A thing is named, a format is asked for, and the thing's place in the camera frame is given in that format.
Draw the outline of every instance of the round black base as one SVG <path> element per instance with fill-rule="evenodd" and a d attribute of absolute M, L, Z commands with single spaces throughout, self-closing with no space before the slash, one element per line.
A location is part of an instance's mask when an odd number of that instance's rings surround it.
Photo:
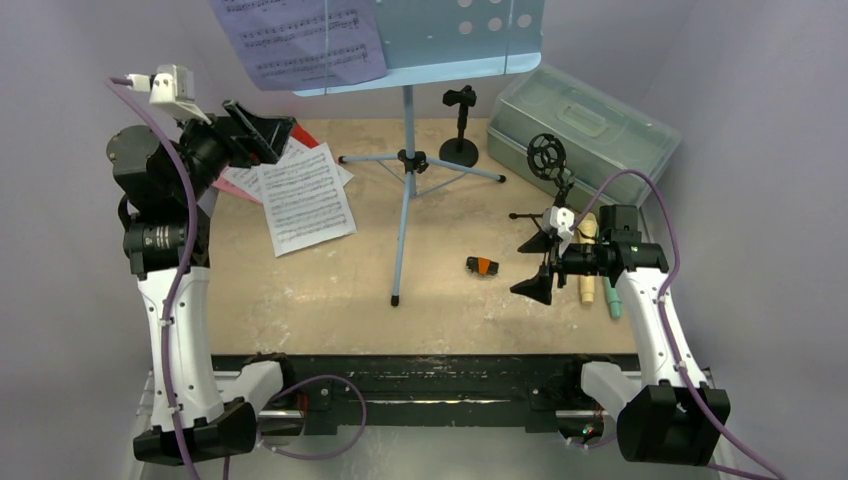
<path fill-rule="evenodd" d="M 480 152 L 477 151 L 477 145 L 467 138 L 462 139 L 462 151 L 457 152 L 456 146 L 459 143 L 458 138 L 451 138 L 442 145 L 439 149 L 439 158 L 450 163 L 462 165 L 463 167 L 473 167 L 477 164 L 477 159 L 480 158 Z"/>

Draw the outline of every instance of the white sheet music page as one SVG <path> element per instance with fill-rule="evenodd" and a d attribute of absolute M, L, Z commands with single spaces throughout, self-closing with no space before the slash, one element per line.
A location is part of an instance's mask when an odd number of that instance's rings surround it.
<path fill-rule="evenodd" d="M 296 138 L 289 138 L 286 143 L 286 149 L 283 151 L 283 156 L 280 161 L 291 159 L 303 152 L 309 151 L 309 148 Z M 347 185 L 347 182 L 353 179 L 353 174 L 342 168 L 341 165 L 336 165 L 339 170 L 339 177 L 342 179 L 342 186 Z M 233 185 L 244 190 L 245 193 L 253 198 L 262 201 L 262 192 L 259 189 L 259 167 L 253 168 L 228 168 L 221 174 L 224 179 L 228 180 Z"/>
<path fill-rule="evenodd" d="M 374 0 L 209 2 L 260 90 L 336 87 L 386 76 Z"/>
<path fill-rule="evenodd" d="M 339 170 L 326 143 L 258 168 L 274 255 L 356 233 Z"/>

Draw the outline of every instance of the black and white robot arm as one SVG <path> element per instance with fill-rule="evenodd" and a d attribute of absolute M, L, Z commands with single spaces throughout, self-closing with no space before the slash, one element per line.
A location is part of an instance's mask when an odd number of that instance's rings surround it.
<path fill-rule="evenodd" d="M 558 286 L 568 275 L 609 277 L 618 290 L 636 340 L 641 365 L 641 388 L 612 363 L 583 366 L 580 387 L 616 421 L 618 445 L 630 461 L 706 465 L 719 439 L 718 430 L 705 418 L 692 398 L 672 355 L 659 308 L 665 308 L 685 374 L 716 417 L 726 422 L 730 403 L 723 390 L 708 386 L 680 328 L 671 293 L 659 298 L 668 277 L 662 248 L 641 241 L 636 207 L 601 207 L 597 244 L 571 244 L 575 215 L 553 206 L 541 215 L 539 232 L 519 248 L 541 253 L 538 274 L 510 290 L 551 304 L 554 275 Z"/>
<path fill-rule="evenodd" d="M 203 113 L 194 104 L 191 72 L 177 65 L 160 66 L 154 75 L 131 74 L 113 81 L 150 92 L 150 104 L 177 121 L 182 134 L 178 142 L 170 143 L 195 197 L 228 166 L 276 163 L 295 125 L 291 117 L 257 117 L 234 101 L 223 104 L 229 116 Z M 259 412 L 292 382 L 293 375 L 285 355 L 259 355 L 225 391 L 218 391 L 206 328 L 209 217 L 200 208 L 191 212 L 197 230 L 189 245 L 190 202 L 161 136 L 147 126 L 125 128 L 109 141 L 107 156 L 115 181 L 125 192 L 118 208 L 124 252 L 144 300 L 153 353 L 151 429 L 133 440 L 133 450 L 141 461 L 179 465 L 183 457 L 175 413 L 192 461 L 247 453 L 256 444 Z M 129 205 L 137 211 L 130 213 Z M 187 248 L 191 248 L 189 266 L 168 314 L 165 300 Z M 169 404 L 166 383 L 173 388 L 176 407 Z"/>

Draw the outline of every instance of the light blue music stand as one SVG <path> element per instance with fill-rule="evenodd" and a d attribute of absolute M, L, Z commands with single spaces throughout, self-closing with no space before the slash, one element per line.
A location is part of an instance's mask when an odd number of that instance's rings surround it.
<path fill-rule="evenodd" d="M 506 181 L 503 175 L 463 167 L 415 151 L 412 86 L 524 73 L 536 68 L 542 60 L 544 6 L 544 0 L 376 0 L 377 25 L 383 42 L 387 75 L 357 85 L 295 92 L 306 97 L 403 87 L 406 148 L 392 154 L 339 157 L 341 163 L 378 162 L 404 183 L 392 306 L 400 303 L 409 201 L 468 174 L 501 183 Z M 406 178 L 386 167 L 385 160 L 401 161 Z M 419 193 L 415 177 L 423 173 L 428 165 L 455 170 L 460 175 Z"/>

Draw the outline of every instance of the plastic box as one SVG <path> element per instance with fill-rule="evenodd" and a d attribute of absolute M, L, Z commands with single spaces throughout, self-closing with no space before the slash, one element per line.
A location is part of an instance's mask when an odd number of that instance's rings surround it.
<path fill-rule="evenodd" d="M 680 133 L 552 67 L 543 65 L 513 81 L 495 103 L 489 121 L 489 155 L 542 190 L 554 194 L 527 166 L 527 144 L 552 133 L 565 146 L 577 185 L 569 203 L 578 210 L 618 171 L 633 168 L 653 180 L 662 175 Z M 650 193 L 645 182 L 629 175 L 604 192 L 606 204 L 641 206 Z"/>

